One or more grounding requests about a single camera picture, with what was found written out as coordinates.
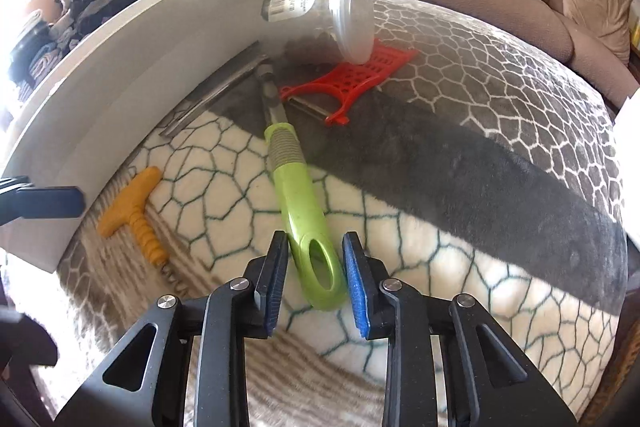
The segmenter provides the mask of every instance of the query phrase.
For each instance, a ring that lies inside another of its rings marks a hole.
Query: orange corkscrew
[[[140,172],[102,214],[97,229],[102,237],[110,237],[119,227],[128,223],[146,260],[155,266],[165,264],[169,254],[164,251],[156,232],[146,220],[145,204],[161,179],[162,172],[158,167],[148,167]]]

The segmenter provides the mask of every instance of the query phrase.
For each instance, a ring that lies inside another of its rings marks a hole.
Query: green handle
[[[344,272],[329,240],[326,220],[316,200],[296,132],[289,123],[276,123],[267,127],[264,137],[302,291],[314,308],[335,310],[347,295]],[[318,279],[313,259],[326,268],[324,284]]]

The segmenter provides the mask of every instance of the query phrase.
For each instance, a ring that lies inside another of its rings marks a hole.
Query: patterned blanket
[[[427,295],[474,295],[579,417],[609,360],[626,282],[602,98],[543,52],[450,10],[376,0],[376,24],[384,43],[420,55],[363,95],[348,126],[288,110],[334,243],[354,230],[393,277]],[[278,77],[292,85],[318,74],[283,67]],[[9,295],[61,346],[58,366],[36,371],[54,411],[150,302],[206,295],[282,227],[252,81],[171,142],[159,136],[164,124],[105,188],[57,274],[8,267]],[[128,230],[106,241],[95,232],[119,188],[149,165],[164,177],[148,213],[174,253],[162,273]],[[272,341],[248,343],[258,425],[380,424],[386,343],[360,338],[349,303],[310,308],[290,264],[279,326]],[[444,418],[437,364],[436,377]],[[188,421],[192,405],[193,374]]]

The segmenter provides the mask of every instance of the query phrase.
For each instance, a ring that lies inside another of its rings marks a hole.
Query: transparent plastic container
[[[298,64],[364,64],[373,50],[373,0],[264,0],[263,49]]]

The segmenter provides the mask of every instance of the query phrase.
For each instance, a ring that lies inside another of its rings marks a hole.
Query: white lid
[[[351,64],[367,62],[375,32],[373,0],[329,0],[329,10],[344,60]]]

